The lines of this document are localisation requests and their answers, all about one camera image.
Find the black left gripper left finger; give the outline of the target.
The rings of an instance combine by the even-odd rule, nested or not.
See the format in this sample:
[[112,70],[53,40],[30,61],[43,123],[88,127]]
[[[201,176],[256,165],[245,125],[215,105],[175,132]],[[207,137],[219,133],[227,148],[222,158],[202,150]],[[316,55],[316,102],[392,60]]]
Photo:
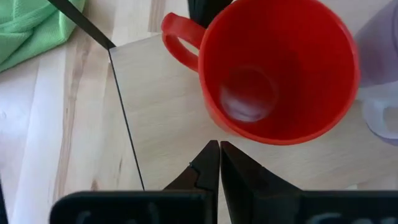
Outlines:
[[165,190],[206,190],[218,193],[220,146],[211,140]]

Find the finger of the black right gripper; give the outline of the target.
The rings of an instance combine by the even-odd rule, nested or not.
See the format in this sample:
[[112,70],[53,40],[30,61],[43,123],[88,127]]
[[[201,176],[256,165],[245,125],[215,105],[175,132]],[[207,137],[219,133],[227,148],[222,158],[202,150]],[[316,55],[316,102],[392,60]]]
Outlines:
[[210,24],[214,18],[234,0],[208,0],[208,23]]
[[190,19],[207,28],[210,24],[210,0],[187,0]]

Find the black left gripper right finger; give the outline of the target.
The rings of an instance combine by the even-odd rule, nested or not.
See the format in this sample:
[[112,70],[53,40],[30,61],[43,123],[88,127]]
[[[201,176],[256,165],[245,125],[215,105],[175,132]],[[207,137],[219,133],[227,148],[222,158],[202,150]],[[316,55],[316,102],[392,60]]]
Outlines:
[[227,141],[221,180],[232,224],[295,224],[302,191]]

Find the red plastic mug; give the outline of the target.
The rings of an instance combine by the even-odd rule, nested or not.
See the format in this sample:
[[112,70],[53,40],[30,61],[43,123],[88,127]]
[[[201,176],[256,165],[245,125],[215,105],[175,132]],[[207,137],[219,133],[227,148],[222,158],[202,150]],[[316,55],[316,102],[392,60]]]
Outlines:
[[170,54],[197,72],[212,120],[256,142],[320,137],[359,87],[353,36],[319,0],[235,0],[208,27],[171,12],[161,29]]

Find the pale purple plastic cup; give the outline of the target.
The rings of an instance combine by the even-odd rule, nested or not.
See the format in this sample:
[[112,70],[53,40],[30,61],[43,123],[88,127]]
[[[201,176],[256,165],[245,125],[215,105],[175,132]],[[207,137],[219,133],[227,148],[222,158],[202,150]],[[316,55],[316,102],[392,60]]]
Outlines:
[[384,119],[386,108],[398,109],[398,0],[391,0],[355,36],[361,81],[357,99],[369,130],[398,146],[398,131]]

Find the wooden board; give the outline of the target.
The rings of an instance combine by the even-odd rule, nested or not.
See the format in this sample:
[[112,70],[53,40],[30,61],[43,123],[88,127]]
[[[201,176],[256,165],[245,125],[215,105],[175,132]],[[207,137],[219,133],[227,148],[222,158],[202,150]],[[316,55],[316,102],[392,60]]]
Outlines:
[[[221,180],[221,142],[227,141],[302,191],[295,224],[398,224],[398,146],[369,130],[359,87],[341,121],[320,137],[293,145],[256,142],[212,120],[197,72],[162,41],[164,17],[159,34],[116,46],[70,0],[49,1],[108,51],[142,186],[71,194],[56,203],[51,222],[231,222]],[[359,58],[356,34],[391,0],[319,1],[348,28]],[[218,193],[165,190],[211,140],[220,146]]]

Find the green microfibre cloth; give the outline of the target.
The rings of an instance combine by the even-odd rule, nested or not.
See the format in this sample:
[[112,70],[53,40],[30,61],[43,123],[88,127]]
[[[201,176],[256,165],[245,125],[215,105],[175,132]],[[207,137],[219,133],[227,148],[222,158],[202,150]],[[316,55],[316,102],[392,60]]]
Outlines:
[[0,72],[65,43],[75,27],[49,0],[0,0]]

